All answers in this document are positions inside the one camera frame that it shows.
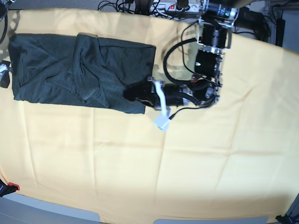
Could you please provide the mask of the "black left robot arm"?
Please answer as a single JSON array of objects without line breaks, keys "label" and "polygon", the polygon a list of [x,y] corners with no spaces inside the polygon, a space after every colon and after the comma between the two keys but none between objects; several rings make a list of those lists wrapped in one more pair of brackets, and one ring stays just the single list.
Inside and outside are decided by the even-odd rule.
[{"label": "black left robot arm", "polygon": [[[156,110],[189,103],[196,108],[210,107],[219,99],[223,50],[231,47],[232,28],[240,10],[217,0],[201,0],[193,5],[187,0],[178,0],[176,5],[169,5],[165,10],[195,15],[197,19],[194,24],[199,25],[198,35],[181,40],[166,53],[163,69],[169,83],[164,84],[149,77],[147,81],[125,90],[124,97]],[[192,77],[190,80],[175,79],[167,70],[168,58],[174,50],[192,42],[199,45],[194,69],[190,71]]]}]

